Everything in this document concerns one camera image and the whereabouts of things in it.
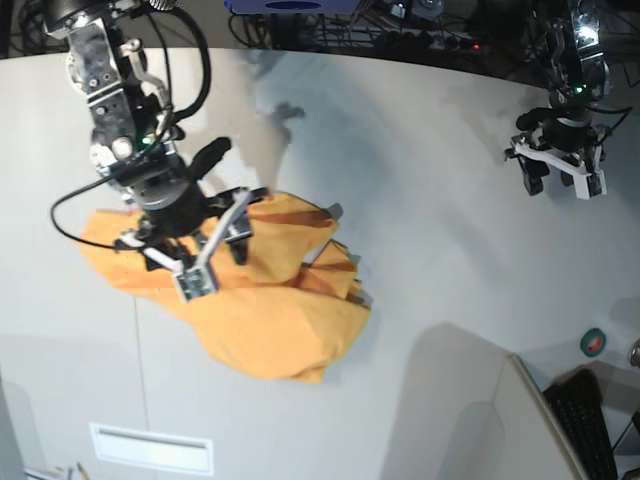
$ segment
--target black cable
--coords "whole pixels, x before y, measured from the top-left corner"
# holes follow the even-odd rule
[[[182,21],[182,23],[184,23],[184,25],[189,29],[191,35],[193,35],[193,39],[196,41],[196,45],[198,46],[200,61],[202,63],[202,84],[200,86],[200,92],[191,105],[173,114],[174,123],[178,123],[185,118],[193,116],[202,108],[204,102],[207,100],[209,92],[211,91],[211,59],[209,58],[209,45],[207,44],[207,39],[193,17],[179,7],[174,7],[166,13],[173,15],[178,20]]]
[[[595,143],[595,146],[600,146],[602,145],[605,140],[607,138],[609,138],[610,136],[613,135],[613,133],[616,131],[616,129],[622,125],[622,123],[627,119],[627,117],[629,116],[629,114],[633,111],[633,107],[627,107],[627,108],[621,108],[619,110],[603,110],[601,108],[596,108],[596,107],[585,107],[587,110],[590,110],[592,112],[595,113],[600,113],[602,115],[622,115],[620,117],[620,119],[618,119],[618,121],[616,123],[613,124],[612,127],[608,127],[607,133],[605,134],[605,136],[602,138],[602,140],[600,140],[599,142]]]
[[[535,44],[535,39],[533,37],[533,33],[531,32],[531,25],[529,25],[529,21],[527,20],[525,22],[526,24],[526,30],[527,30],[527,35],[529,37],[529,43],[531,45],[531,51],[533,53],[533,57],[536,60],[536,63],[538,64],[538,67],[540,68],[540,70],[542,71],[542,73],[544,74],[545,78],[547,79],[547,81],[551,84],[551,87],[554,90],[557,90],[563,94],[565,94],[566,92],[564,91],[565,89],[561,86],[558,85],[555,80],[553,79],[553,77],[551,77],[551,74],[547,71],[547,69],[545,68],[544,64],[542,63],[542,59],[538,56],[538,50],[536,48],[536,44]]]
[[[84,187],[81,187],[77,190],[74,190],[71,193],[66,194],[65,196],[59,198],[58,200],[56,200],[54,202],[53,205],[51,205],[51,209],[49,210],[49,218],[51,219],[51,223],[53,223],[54,228],[61,233],[63,236],[67,237],[70,240],[76,241],[78,243],[82,243],[84,245],[89,245],[91,247],[97,247],[97,248],[103,248],[105,250],[115,250],[115,251],[120,251],[120,250],[135,250],[131,247],[115,247],[113,245],[105,245],[104,243],[97,243],[97,242],[92,242],[91,240],[85,240],[84,238],[80,238],[80,237],[76,237],[75,235],[70,234],[69,232],[67,232],[66,230],[64,230],[59,224],[58,221],[56,220],[56,209],[62,205],[64,202],[71,200],[74,197],[77,197],[78,195],[82,195],[83,193],[88,192],[89,190],[93,190],[96,187],[99,187],[100,185],[103,185],[107,182],[110,182],[112,180],[116,180],[118,177],[120,177],[120,175],[122,175],[122,171],[117,172],[117,173],[112,173],[111,175],[107,175],[106,177],[102,177],[99,180],[96,180],[93,183],[90,183],[89,185],[85,185]]]
[[[165,107],[165,109],[167,110],[165,119],[164,119],[164,127],[162,128],[162,131],[160,132],[159,135],[156,136],[155,140],[148,145],[145,149],[143,149],[142,151],[140,151],[139,153],[137,153],[129,162],[129,165],[127,165],[126,167],[124,167],[121,170],[118,170],[116,172],[113,172],[105,177],[102,177],[98,180],[96,180],[93,183],[90,183],[89,185],[85,185],[84,187],[78,188],[77,190],[74,190],[71,193],[68,193],[66,195],[64,195],[63,197],[59,198],[58,200],[56,200],[54,202],[54,204],[51,206],[51,209],[49,210],[49,217],[51,218],[51,223],[53,223],[53,226],[55,227],[55,229],[60,232],[62,235],[64,235],[65,237],[69,238],[70,240],[74,240],[78,243],[82,243],[85,245],[89,245],[92,247],[97,247],[97,248],[103,248],[103,249],[107,249],[107,250],[114,250],[114,251],[120,251],[120,250],[136,250],[135,248],[132,247],[126,247],[126,246],[113,246],[113,245],[105,245],[102,243],[97,243],[97,242],[92,242],[90,240],[85,240],[83,238],[77,237],[75,235],[70,234],[69,232],[67,232],[66,230],[64,230],[57,222],[56,220],[56,209],[62,205],[63,203],[71,200],[72,198],[77,197],[78,195],[81,195],[83,193],[86,193],[90,190],[93,190],[96,187],[99,187],[100,185],[103,185],[107,182],[110,182],[112,180],[117,180],[118,178],[122,177],[123,175],[130,173],[132,170],[134,170],[135,168],[138,167],[138,160],[146,157],[147,155],[149,155],[149,153],[156,148],[160,142],[162,141],[164,135],[167,133],[167,130],[169,130],[169,128],[172,126],[173,124],[173,83],[172,83],[172,79],[171,79],[171,63],[169,62],[169,49],[167,48],[167,42],[165,41],[164,36],[162,35],[162,32],[160,31],[160,29],[158,28],[158,25],[156,24],[156,22],[153,20],[153,17],[151,16],[151,14],[148,11],[144,12],[144,15],[147,17],[147,19],[149,20],[149,23],[151,24],[151,27],[153,28],[153,30],[155,31],[156,35],[158,36],[158,40],[160,41],[160,45],[162,46],[162,50],[164,53],[164,61],[165,61],[165,70],[166,70],[166,76],[167,76],[167,96],[169,97],[169,104]]]
[[[640,80],[636,80],[635,82],[631,82],[631,78],[629,77],[629,72],[627,71],[627,66],[623,63],[622,69],[624,70],[624,76],[627,77],[627,85],[629,88],[634,88],[640,85]]]
[[[229,20],[227,20],[227,27],[229,28],[229,32],[231,33],[231,35],[233,35],[233,38],[236,39],[236,41],[238,43],[240,43],[241,45],[244,45],[247,48],[255,48],[254,45],[249,44],[248,42],[245,42],[244,40],[242,40],[240,38],[240,36],[237,34],[237,32],[235,31],[235,29],[233,28],[233,21],[238,17],[239,15],[236,15],[235,13],[232,13],[231,16],[229,17]]]
[[[262,15],[252,15],[251,16],[251,23],[253,25],[254,30],[256,31],[256,36],[258,37],[258,46],[260,48],[262,48],[263,50],[267,50],[267,34],[266,34],[266,28],[265,29],[261,29],[260,27],[260,20],[261,20]]]

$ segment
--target vent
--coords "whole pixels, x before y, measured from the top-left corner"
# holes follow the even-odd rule
[[[168,472],[213,476],[213,442],[202,438],[90,425],[99,460]]]

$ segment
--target metal bracket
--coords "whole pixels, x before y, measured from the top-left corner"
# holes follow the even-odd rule
[[[531,148],[525,137],[516,137],[517,140],[512,141],[513,156],[522,156],[530,160],[543,162],[554,167],[561,172],[570,175],[573,179],[576,196],[583,200],[589,200],[597,195],[607,194],[607,183],[604,171],[600,168],[600,158],[602,156],[602,146],[595,147],[593,158],[589,161],[593,164],[593,172],[589,172],[584,160],[578,166],[572,165],[562,158],[555,155],[553,150],[535,150]]]
[[[246,216],[247,205],[253,199],[249,190],[240,190],[234,195],[234,204],[220,217],[211,236],[202,245],[193,267],[173,274],[173,280],[185,302],[218,291],[218,281],[211,267],[211,257],[226,238],[234,236],[234,224]]]

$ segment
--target cloth fold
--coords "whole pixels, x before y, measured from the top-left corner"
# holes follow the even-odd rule
[[[220,291],[183,303],[171,273],[147,272],[135,252],[82,246],[93,267],[123,292],[149,298],[189,322],[207,353],[260,378],[322,381],[329,364],[351,347],[369,316],[358,302],[360,283],[347,249],[330,240],[338,223],[324,210],[288,194],[250,205],[253,230],[247,265],[233,261],[226,244],[212,265]],[[84,238],[109,243],[135,228],[139,214],[99,211]],[[213,231],[216,219],[202,232]],[[182,240],[196,251],[190,238]],[[322,247],[310,265],[306,254]]]

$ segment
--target yellow towel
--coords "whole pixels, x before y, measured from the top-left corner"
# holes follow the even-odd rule
[[[216,360],[260,378],[319,383],[369,316],[356,301],[356,266],[346,248],[329,241],[338,223],[324,210],[277,194],[250,205],[248,212],[253,237],[247,265],[236,265],[222,245],[212,259],[220,291],[189,303],[180,300],[170,272],[147,272],[140,254],[81,248],[115,288],[154,300],[193,325]],[[97,212],[84,238],[109,243],[135,228],[137,217]],[[216,222],[205,222],[202,232],[209,234]],[[191,239],[183,242],[195,251]],[[307,252],[325,244],[313,264],[302,264]]]

